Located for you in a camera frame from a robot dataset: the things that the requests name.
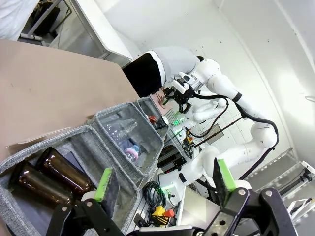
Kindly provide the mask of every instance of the storage bin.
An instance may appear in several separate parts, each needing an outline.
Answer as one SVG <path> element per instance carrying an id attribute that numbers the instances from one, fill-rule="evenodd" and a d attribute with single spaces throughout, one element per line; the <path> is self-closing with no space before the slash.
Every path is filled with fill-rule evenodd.
<path id="1" fill-rule="evenodd" d="M 120 191 L 113 221 L 124 233 L 140 201 L 139 191 L 97 132 L 86 125 L 37 143 L 0 163 L 0 215 L 14 234 L 46 235 L 53 209 L 32 199 L 25 199 L 16 191 L 11 192 L 8 182 L 15 164 L 25 159 L 35 164 L 48 147 L 55 148 L 63 156 L 72 154 L 95 186 L 98 186 L 105 168 L 115 169 Z"/>
<path id="2" fill-rule="evenodd" d="M 162 117 L 161 112 L 155 105 L 154 101 L 150 97 L 142 97 L 137 99 L 134 104 L 141 111 L 143 115 L 155 116 L 157 120 Z M 164 127 L 162 129 L 158 129 L 157 133 L 164 140 L 168 127 Z"/>
<path id="3" fill-rule="evenodd" d="M 136 162 L 126 158 L 124 151 L 104 128 L 109 121 L 130 118 L 137 121 L 137 126 L 128 134 L 131 142 L 140 147 L 141 154 Z M 163 149 L 163 140 L 134 104 L 122 103 L 97 112 L 88 124 L 96 129 L 124 171 L 138 186 L 141 180 L 146 179 L 154 171 Z"/>

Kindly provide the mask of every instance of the black band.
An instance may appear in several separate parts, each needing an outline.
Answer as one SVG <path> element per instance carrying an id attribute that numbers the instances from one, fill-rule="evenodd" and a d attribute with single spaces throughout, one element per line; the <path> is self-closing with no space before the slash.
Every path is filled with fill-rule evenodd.
<path id="1" fill-rule="evenodd" d="M 242 94 L 238 92 L 232 101 L 236 103 L 241 99 L 241 97 L 242 97 Z"/>
<path id="2" fill-rule="evenodd" d="M 182 173 L 180 173 L 180 174 L 178 175 L 178 177 L 181 179 L 181 181 L 182 181 L 183 183 L 185 183 L 185 182 L 187 181 Z"/>

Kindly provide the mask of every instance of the screw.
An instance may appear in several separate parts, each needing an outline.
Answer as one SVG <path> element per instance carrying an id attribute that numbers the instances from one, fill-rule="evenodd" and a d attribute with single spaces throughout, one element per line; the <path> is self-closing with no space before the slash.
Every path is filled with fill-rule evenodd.
<path id="1" fill-rule="evenodd" d="M 245 195 L 245 190 L 244 189 L 241 189 L 241 190 L 238 190 L 238 194 L 239 195 L 242 195 L 242 196 L 244 196 Z"/>
<path id="2" fill-rule="evenodd" d="M 272 192 L 271 192 L 270 190 L 268 190 L 268 191 L 266 191 L 266 195 L 267 195 L 268 197 L 271 197 L 271 196 L 272 196 Z"/>

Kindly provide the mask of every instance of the clear plastic bottle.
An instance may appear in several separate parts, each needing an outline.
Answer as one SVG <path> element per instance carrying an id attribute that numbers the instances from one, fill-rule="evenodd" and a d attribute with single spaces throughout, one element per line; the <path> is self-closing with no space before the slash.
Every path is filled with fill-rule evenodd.
<path id="1" fill-rule="evenodd" d="M 135 119 L 117 119 L 105 124 L 105 129 L 119 145 L 128 139 L 128 134 L 137 126 Z"/>
<path id="2" fill-rule="evenodd" d="M 132 147 L 126 148 L 124 150 L 124 153 L 126 154 L 127 159 L 132 162 L 135 162 L 136 160 L 138 160 L 139 152 L 140 152 L 140 148 L 137 145 L 133 145 Z"/>

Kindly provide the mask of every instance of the brown glass bottle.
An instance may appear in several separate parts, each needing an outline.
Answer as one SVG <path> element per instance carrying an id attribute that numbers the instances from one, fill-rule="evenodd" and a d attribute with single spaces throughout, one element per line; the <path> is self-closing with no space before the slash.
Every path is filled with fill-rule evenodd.
<path id="1" fill-rule="evenodd" d="M 43 152 L 37 161 L 37 167 L 68 186 L 76 197 L 80 198 L 86 192 L 95 190 L 89 177 L 52 147 Z"/>
<path id="2" fill-rule="evenodd" d="M 37 171 L 27 161 L 22 161 L 16 165 L 11 175 L 9 187 L 29 190 L 55 205 L 59 203 L 74 204 L 74 197 L 70 189 Z"/>

